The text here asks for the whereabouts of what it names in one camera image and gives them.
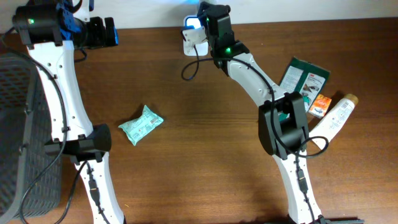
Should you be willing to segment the orange tissue packet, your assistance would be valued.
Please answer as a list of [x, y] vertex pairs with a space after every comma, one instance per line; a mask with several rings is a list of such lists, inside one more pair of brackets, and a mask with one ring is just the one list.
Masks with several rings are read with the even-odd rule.
[[331, 98], [319, 94], [308, 112], [317, 118], [323, 118], [331, 105], [331, 101]]

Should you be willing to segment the white lotion tube gold cap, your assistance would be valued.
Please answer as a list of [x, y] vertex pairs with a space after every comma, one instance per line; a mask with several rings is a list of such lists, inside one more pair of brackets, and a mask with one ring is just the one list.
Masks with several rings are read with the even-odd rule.
[[326, 141], [323, 137], [330, 142], [342, 129], [358, 102], [358, 97], [353, 94], [347, 94], [337, 102], [309, 132], [310, 137], [320, 136], [320, 138], [312, 139], [315, 145], [323, 149], [326, 146]]

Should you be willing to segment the mint green snack packet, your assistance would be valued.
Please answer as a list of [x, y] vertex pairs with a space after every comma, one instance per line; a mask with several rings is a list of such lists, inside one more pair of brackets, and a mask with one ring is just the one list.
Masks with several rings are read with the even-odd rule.
[[118, 128], [122, 129], [126, 133], [128, 140], [136, 146], [142, 138], [163, 122], [163, 118], [150, 110], [147, 105], [144, 105], [140, 117], [126, 121], [125, 123], [120, 124]]

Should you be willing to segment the green white gloves package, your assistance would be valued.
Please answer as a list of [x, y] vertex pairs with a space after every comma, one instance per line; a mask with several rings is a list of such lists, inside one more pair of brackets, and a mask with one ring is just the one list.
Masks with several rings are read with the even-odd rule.
[[329, 79], [330, 73], [318, 65], [293, 57], [285, 69], [279, 86], [288, 93], [299, 92], [303, 97], [305, 112], [308, 113]]

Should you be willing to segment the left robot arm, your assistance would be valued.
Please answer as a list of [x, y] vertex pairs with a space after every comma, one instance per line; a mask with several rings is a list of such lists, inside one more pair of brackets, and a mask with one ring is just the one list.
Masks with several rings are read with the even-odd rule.
[[91, 17], [93, 1], [29, 1], [12, 17], [27, 47], [22, 58], [37, 68], [50, 112], [51, 139], [45, 144], [53, 162], [70, 158], [82, 179], [95, 223], [125, 223], [109, 170], [111, 133], [93, 125], [83, 105], [75, 72], [75, 51], [115, 47], [118, 33], [112, 17]]

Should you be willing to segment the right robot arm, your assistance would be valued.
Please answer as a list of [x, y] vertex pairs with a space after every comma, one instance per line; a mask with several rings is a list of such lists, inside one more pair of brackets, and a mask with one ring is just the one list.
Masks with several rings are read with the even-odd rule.
[[258, 136], [279, 168], [288, 200], [287, 223], [333, 223], [322, 215], [310, 183], [307, 159], [327, 148], [307, 153], [307, 143], [313, 138], [303, 97], [297, 91], [282, 89], [262, 71], [249, 49], [235, 39], [230, 12], [229, 5], [202, 1], [196, 15], [200, 27], [184, 26], [183, 41], [191, 48], [207, 43], [209, 60], [240, 84], [258, 107]]

